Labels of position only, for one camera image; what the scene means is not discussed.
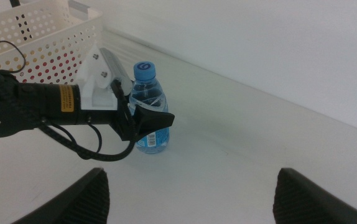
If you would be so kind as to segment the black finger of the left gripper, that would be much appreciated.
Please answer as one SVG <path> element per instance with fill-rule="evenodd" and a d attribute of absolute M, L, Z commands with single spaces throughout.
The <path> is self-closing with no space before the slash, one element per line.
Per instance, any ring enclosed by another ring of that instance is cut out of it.
<path fill-rule="evenodd" d="M 158 112 L 136 106 L 133 115 L 138 137 L 144 137 L 160 129 L 173 125 L 175 115 L 169 112 Z"/>

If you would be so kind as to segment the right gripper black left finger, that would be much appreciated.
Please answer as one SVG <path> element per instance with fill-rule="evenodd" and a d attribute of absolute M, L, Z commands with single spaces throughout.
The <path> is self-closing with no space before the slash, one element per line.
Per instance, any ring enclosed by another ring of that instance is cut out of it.
<path fill-rule="evenodd" d="M 62 193 L 26 216 L 18 224 L 106 224 L 109 182 L 102 168 L 94 168 Z"/>

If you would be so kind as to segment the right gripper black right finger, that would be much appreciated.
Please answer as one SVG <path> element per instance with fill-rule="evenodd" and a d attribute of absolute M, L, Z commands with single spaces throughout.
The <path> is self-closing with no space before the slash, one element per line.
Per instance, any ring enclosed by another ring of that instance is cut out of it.
<path fill-rule="evenodd" d="M 292 168 L 282 168 L 272 208 L 276 223 L 357 223 L 357 209 Z"/>

